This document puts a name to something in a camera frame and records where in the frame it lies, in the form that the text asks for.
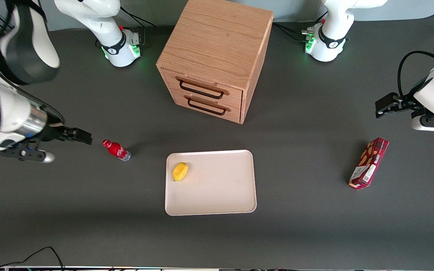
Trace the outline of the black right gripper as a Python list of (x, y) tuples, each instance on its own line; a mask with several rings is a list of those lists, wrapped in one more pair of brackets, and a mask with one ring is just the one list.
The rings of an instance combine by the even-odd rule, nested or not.
[(79, 128), (69, 128), (62, 123), (49, 123), (41, 131), (41, 141), (48, 142), (52, 140), (74, 141), (87, 145), (93, 142), (92, 135), (89, 132)]

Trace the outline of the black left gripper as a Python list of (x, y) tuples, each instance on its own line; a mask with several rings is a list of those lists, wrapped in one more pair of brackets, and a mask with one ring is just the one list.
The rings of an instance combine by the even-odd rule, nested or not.
[(424, 106), (413, 94), (398, 94), (391, 92), (375, 102), (376, 119), (389, 113), (401, 113), (407, 110), (425, 113)]

